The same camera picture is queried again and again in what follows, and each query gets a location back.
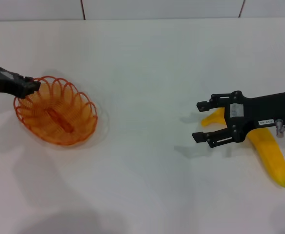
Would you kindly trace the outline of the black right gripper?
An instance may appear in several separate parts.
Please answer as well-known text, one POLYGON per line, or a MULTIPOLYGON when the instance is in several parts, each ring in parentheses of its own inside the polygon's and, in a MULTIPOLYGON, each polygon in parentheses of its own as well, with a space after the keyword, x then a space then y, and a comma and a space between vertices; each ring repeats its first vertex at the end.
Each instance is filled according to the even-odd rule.
POLYGON ((285 125, 285 92, 248 98, 241 91, 212 94, 209 101, 197 102, 199 112, 224 108, 227 128, 214 132, 195 132, 196 143, 207 142, 210 148, 232 142, 240 143, 254 129, 272 127, 280 121, 285 125))

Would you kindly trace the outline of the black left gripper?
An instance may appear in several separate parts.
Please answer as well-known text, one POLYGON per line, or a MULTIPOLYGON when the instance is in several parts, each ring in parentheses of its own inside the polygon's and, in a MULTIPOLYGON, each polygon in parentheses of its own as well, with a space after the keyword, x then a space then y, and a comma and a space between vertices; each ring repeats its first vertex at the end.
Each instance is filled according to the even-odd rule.
POLYGON ((41 83, 32 77, 23 77, 0 67, 0 93, 26 98, 38 91, 40 86, 41 83))

